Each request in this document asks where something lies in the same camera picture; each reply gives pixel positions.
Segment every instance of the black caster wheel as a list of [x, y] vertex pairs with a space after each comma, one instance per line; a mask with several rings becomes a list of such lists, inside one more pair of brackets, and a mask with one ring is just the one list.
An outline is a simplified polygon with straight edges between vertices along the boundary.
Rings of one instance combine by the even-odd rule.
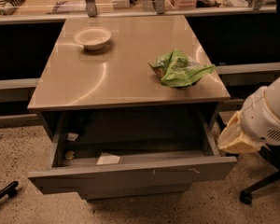
[[245, 193], [244, 191], [241, 191], [240, 201], [241, 201], [241, 203], [244, 203], [244, 204], [252, 204], [251, 193]]

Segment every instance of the green chip bag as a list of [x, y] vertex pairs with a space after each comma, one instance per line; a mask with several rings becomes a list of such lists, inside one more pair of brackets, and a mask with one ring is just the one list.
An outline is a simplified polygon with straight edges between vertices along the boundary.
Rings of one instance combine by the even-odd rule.
[[202, 77], [215, 71], [213, 64], [200, 64], [179, 49], [174, 49], [149, 63], [161, 79], [161, 84], [169, 87], [193, 85]]

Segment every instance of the floor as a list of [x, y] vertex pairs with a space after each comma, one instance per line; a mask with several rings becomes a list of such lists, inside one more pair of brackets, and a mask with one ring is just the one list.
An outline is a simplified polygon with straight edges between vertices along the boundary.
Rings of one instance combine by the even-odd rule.
[[251, 205], [239, 201], [241, 189], [275, 171], [258, 153], [240, 155], [226, 180], [194, 183], [184, 193], [86, 202], [76, 193], [43, 195], [27, 179], [46, 169], [49, 149], [36, 116], [0, 117], [0, 189], [19, 181], [17, 196], [0, 200], [0, 224], [280, 223], [280, 181], [255, 192]]

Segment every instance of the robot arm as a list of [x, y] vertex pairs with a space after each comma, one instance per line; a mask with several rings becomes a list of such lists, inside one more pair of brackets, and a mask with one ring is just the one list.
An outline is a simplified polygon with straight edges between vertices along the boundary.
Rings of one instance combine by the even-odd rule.
[[280, 78], [246, 98], [218, 138], [218, 148], [229, 153], [280, 146]]

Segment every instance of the drawer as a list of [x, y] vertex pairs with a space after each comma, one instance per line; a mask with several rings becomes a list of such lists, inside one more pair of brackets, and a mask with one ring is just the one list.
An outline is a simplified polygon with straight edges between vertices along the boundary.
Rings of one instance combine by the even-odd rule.
[[199, 105], [80, 110], [60, 115], [49, 169], [28, 177], [44, 194], [89, 200], [185, 191], [235, 163], [220, 157]]

